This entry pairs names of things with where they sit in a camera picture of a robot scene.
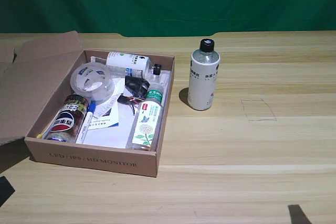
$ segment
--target green backdrop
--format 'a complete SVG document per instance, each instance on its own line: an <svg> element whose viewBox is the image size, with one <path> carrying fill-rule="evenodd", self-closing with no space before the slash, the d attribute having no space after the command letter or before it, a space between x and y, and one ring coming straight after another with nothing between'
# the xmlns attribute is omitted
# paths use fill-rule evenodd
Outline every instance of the green backdrop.
<svg viewBox="0 0 336 224"><path fill-rule="evenodd" d="M336 0L0 0L0 33L336 30Z"/></svg>

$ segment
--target box lid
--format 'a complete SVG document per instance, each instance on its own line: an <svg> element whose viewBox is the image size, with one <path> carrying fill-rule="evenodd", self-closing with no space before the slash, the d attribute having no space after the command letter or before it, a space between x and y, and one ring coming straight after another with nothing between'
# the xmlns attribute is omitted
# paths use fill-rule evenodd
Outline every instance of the box lid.
<svg viewBox="0 0 336 224"><path fill-rule="evenodd" d="M14 46L3 45L0 48L0 78L14 61Z"/></svg>
<svg viewBox="0 0 336 224"><path fill-rule="evenodd" d="M0 78L0 145L29 133L81 52L76 31L23 44Z"/></svg>

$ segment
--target pepsi can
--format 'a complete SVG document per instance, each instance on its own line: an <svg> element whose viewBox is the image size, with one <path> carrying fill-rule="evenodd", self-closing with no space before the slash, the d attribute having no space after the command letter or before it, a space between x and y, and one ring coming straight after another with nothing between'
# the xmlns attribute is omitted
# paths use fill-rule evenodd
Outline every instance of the pepsi can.
<svg viewBox="0 0 336 224"><path fill-rule="evenodd" d="M53 122L46 139L74 143L88 110L89 102L86 98L69 95L57 118Z"/></svg>

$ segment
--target tape roll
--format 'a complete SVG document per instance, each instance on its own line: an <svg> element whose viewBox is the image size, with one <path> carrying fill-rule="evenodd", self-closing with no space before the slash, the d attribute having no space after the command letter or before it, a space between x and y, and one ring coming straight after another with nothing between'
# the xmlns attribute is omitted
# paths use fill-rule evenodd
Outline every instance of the tape roll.
<svg viewBox="0 0 336 224"><path fill-rule="evenodd" d="M108 100L114 91L109 69L97 62L78 67L71 75L70 84L76 94L97 104Z"/></svg>

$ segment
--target cardboard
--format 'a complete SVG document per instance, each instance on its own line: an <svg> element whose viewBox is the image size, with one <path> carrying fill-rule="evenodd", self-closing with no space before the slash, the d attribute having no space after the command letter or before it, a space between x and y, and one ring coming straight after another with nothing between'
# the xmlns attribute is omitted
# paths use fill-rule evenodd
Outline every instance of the cardboard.
<svg viewBox="0 0 336 224"><path fill-rule="evenodd" d="M156 151L146 152L35 138L72 93L70 76L91 56L106 59L109 51L82 50L75 31L23 44L17 60L0 78L0 144L25 137L37 162L155 177L158 171L174 77L174 57L146 55L171 71Z"/></svg>
<svg viewBox="0 0 336 224"><path fill-rule="evenodd" d="M0 48L0 78L12 65L15 57L14 46L4 45Z"/></svg>

